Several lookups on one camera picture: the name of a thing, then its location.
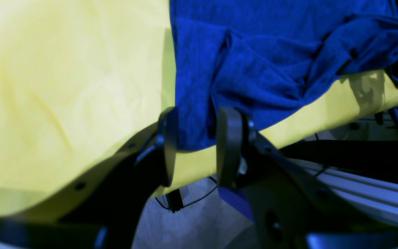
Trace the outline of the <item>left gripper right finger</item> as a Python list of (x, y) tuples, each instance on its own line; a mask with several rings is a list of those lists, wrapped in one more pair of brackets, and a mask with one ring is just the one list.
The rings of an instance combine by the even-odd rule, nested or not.
[(371, 218), (283, 157), (252, 118), (217, 117), (220, 187), (242, 192), (262, 249), (398, 249), (398, 225)]

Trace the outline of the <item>aluminium arm base bracket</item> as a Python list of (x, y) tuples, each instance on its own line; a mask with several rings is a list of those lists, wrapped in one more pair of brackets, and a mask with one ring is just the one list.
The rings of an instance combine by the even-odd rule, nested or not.
[(281, 153), (357, 208), (398, 223), (398, 108), (310, 132)]

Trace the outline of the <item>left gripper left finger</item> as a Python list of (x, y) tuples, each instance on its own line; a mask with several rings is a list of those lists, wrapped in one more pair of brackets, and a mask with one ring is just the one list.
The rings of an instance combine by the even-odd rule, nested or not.
[(178, 109), (167, 108), (51, 197), (0, 215), (0, 242), (27, 249), (131, 248), (147, 200), (172, 184), (178, 131)]

